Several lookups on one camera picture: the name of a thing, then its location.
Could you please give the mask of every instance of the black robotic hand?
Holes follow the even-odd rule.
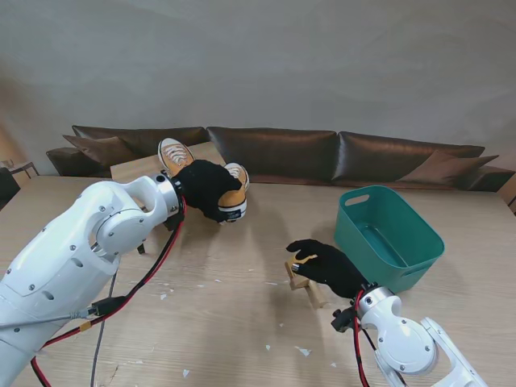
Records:
[[[195,160],[184,167],[176,179],[181,183],[186,204],[198,208],[204,216],[219,223],[227,220],[227,214],[218,209],[218,200],[227,191],[242,186],[223,166],[207,160]]]
[[[287,246],[287,251],[299,251],[296,260],[317,256],[299,264],[296,273],[330,286],[340,297],[353,298],[360,286],[368,283],[346,254],[328,244],[313,239],[297,240]]]

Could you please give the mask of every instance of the shoe sole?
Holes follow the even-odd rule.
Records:
[[[243,169],[243,171],[245,172],[245,187],[244,187],[244,189],[245,189],[245,192],[247,192],[247,191],[248,191],[248,189],[249,189],[249,173],[248,173],[248,171],[245,169],[245,167],[243,167],[242,165],[237,164],[237,163],[229,163],[229,164],[226,164],[226,167],[227,167],[228,165],[232,165],[232,164],[234,164],[234,165],[238,165],[238,166],[239,166],[239,167],[241,167],[241,168]]]
[[[165,140],[166,140],[166,139],[161,140],[161,141],[160,141],[160,143],[158,144],[158,158],[160,159],[160,163],[161,163],[161,165],[163,165],[163,166],[164,166],[164,168],[165,168],[167,171],[169,171],[170,169],[169,169],[169,167],[167,167],[167,164],[165,164],[165,163],[164,163],[164,161],[163,161],[163,156],[161,155],[161,145],[163,144],[163,141],[165,141]],[[192,156],[192,159],[194,159],[194,160],[195,160],[194,154],[189,150],[189,148],[188,148],[186,145],[184,145],[184,146],[185,146],[186,150],[188,151],[188,153]]]
[[[245,216],[245,213],[248,209],[248,200],[244,200],[243,203],[239,204],[238,206],[233,206],[231,208],[219,207],[218,209],[227,214],[228,219],[226,222],[236,222]]]

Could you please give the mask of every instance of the gray cable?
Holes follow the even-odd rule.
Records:
[[[116,280],[116,273],[114,274],[113,278],[111,278],[110,292],[109,292],[108,297],[111,297],[113,295],[113,288],[114,288],[115,280]],[[98,353],[100,351],[100,344],[102,342],[102,336],[104,335],[104,324],[106,324],[106,320],[103,320],[100,323],[100,332],[98,333],[97,347],[95,348],[95,354],[94,354],[94,362],[91,365],[91,378],[89,379],[89,387],[95,387],[95,370],[97,369]]]
[[[42,318],[41,320],[26,320],[26,321],[18,321],[18,322],[9,322],[8,324],[0,324],[1,329],[10,329],[10,328],[18,328],[18,327],[26,327],[27,325],[36,325],[36,324],[44,324],[44,323],[53,323],[54,321],[60,320],[75,320],[76,318],[86,318],[91,314],[91,309],[83,309],[78,310],[76,312],[72,312],[69,314],[65,314],[63,316]]]

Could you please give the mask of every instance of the sneaker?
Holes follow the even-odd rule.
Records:
[[[240,164],[230,163],[224,168],[242,183],[242,187],[238,191],[228,191],[218,200],[218,209],[227,213],[228,222],[234,222],[242,218],[248,208],[245,193],[249,188],[249,175],[248,171]]]
[[[176,176],[185,166],[194,162],[195,157],[188,147],[176,139],[163,139],[158,145],[161,164]]]

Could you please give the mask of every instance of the white shoelace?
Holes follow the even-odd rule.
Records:
[[[240,168],[234,167],[234,168],[228,168],[227,171],[230,175],[232,175],[235,179],[238,179],[240,177]]]
[[[183,148],[181,145],[170,145],[168,148],[165,149],[164,154],[173,163],[176,163],[179,165],[186,162],[186,159],[188,156],[185,148]]]

